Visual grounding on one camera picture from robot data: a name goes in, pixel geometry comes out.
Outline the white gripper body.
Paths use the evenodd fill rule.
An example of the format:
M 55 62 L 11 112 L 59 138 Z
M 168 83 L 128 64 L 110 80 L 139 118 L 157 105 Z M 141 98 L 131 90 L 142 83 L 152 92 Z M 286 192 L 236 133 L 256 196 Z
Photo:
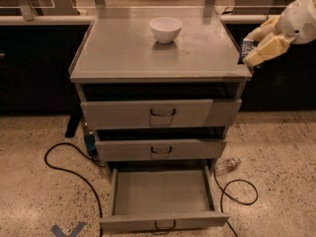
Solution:
M 316 0 L 295 0 L 281 13 L 278 30 L 293 44 L 316 40 Z

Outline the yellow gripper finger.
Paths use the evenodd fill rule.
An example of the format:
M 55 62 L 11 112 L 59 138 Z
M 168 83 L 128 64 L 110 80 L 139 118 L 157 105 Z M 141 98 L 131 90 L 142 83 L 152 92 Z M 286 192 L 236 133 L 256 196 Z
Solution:
M 275 16 L 266 20 L 259 27 L 255 28 L 253 31 L 245 36 L 246 41 L 268 41 L 268 40 L 278 40 L 279 30 L 278 30 L 278 20 L 279 16 Z
M 258 45 L 243 58 L 243 63 L 249 66 L 259 65 L 286 53 L 291 45 L 291 41 L 284 35 L 268 34 L 254 41 Z

